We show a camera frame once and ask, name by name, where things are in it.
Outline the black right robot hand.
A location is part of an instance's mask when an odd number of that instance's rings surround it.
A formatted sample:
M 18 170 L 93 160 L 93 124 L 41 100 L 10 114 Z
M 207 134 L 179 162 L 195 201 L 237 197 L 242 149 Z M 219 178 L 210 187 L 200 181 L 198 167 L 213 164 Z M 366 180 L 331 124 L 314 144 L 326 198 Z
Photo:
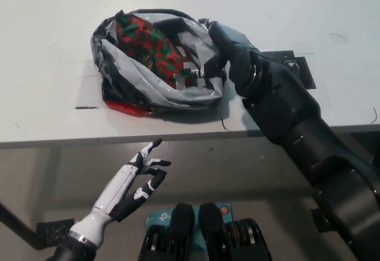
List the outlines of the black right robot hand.
M 230 62 L 233 76 L 254 76 L 255 64 L 252 63 L 251 52 L 257 48 L 245 34 L 209 18 L 198 20 L 204 25 L 214 44 L 219 48 L 223 57 Z

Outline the white and black left hand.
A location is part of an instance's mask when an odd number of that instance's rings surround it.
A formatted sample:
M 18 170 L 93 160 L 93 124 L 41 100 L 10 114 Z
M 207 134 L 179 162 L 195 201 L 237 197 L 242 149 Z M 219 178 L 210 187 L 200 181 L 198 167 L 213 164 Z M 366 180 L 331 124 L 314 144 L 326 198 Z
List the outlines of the white and black left hand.
M 169 166 L 170 161 L 147 159 L 150 152 L 162 143 L 157 139 L 137 154 L 112 177 L 91 212 L 69 230 L 69 236 L 94 248 L 99 249 L 104 241 L 104 231 L 112 222 L 121 222 L 136 211 L 160 186 L 166 172 L 159 166 Z M 132 194 L 128 190 L 139 175 L 150 174 L 152 178 Z

